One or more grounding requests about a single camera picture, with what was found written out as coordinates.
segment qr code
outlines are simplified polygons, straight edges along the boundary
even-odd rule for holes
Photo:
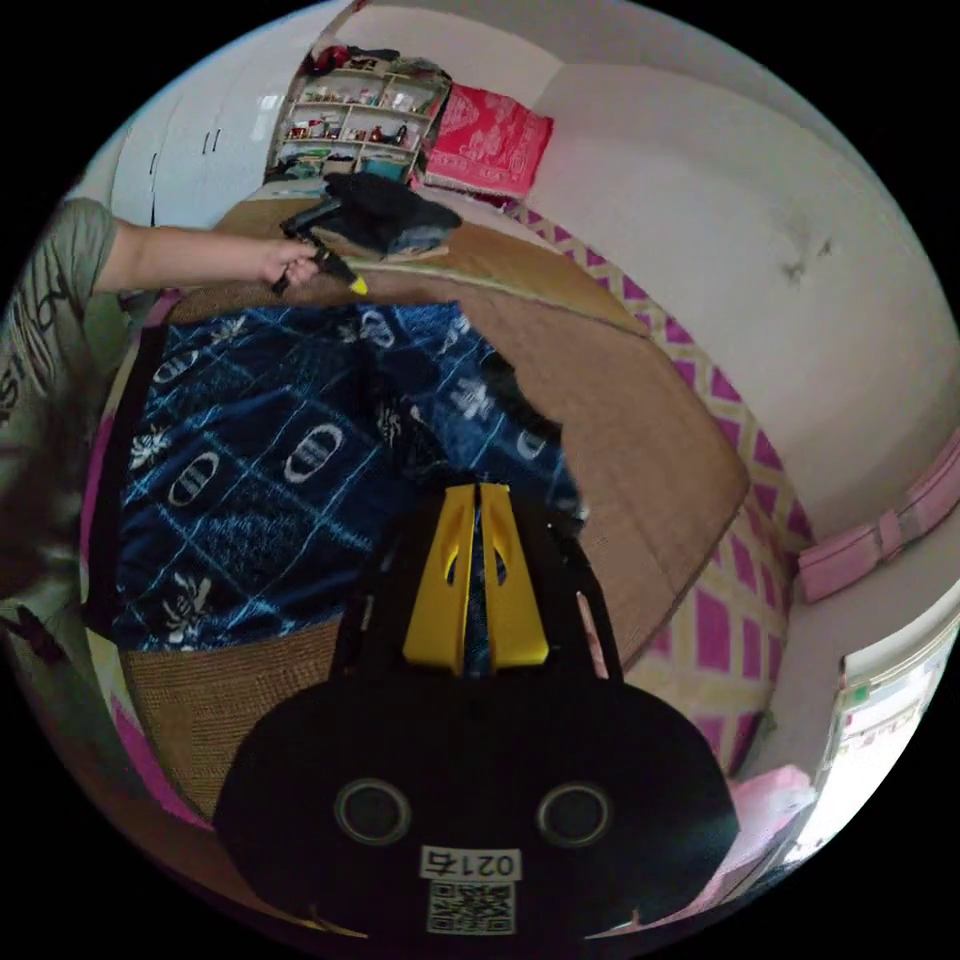
[[[515,884],[430,884],[430,933],[492,936],[516,932]]]

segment red pillow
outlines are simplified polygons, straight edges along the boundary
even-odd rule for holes
[[[424,182],[522,200],[553,133],[553,120],[511,97],[454,84]]]

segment patterned blanket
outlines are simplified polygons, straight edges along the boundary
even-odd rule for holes
[[[584,515],[559,425],[457,303],[253,309],[145,336],[162,344],[131,374],[145,399],[100,611],[122,650],[213,650],[336,616],[425,490],[509,483]],[[478,596],[471,673],[487,666]]]

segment handheld tool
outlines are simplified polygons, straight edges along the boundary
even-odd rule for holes
[[[300,240],[304,243],[312,244],[317,248],[317,254],[313,258],[314,263],[325,273],[342,280],[354,293],[363,296],[367,292],[367,284],[363,277],[355,273],[346,263],[346,261],[335,254],[319,237],[314,233],[314,227],[319,221],[329,216],[335,210],[339,209],[340,201],[336,198],[329,198],[315,207],[295,214],[280,224],[280,229],[284,236],[290,240]],[[273,292],[277,296],[282,296],[290,281],[286,273],[273,285]]]

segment white cabinet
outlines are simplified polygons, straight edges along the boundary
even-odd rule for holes
[[[153,222],[153,193],[157,161],[170,119],[183,96],[174,84],[148,103],[133,118],[120,149],[110,194],[110,209],[121,220],[139,226]]]
[[[217,116],[245,66],[253,41],[244,37],[179,81],[183,96],[170,118],[157,161],[154,222],[199,227],[208,158],[217,139]]]
[[[258,37],[217,114],[196,226],[212,227],[263,185],[273,133],[301,63],[329,22],[308,10]]]
[[[261,186],[290,84],[350,6],[328,0],[248,34],[145,107],[120,153],[114,213],[138,224],[209,228]]]

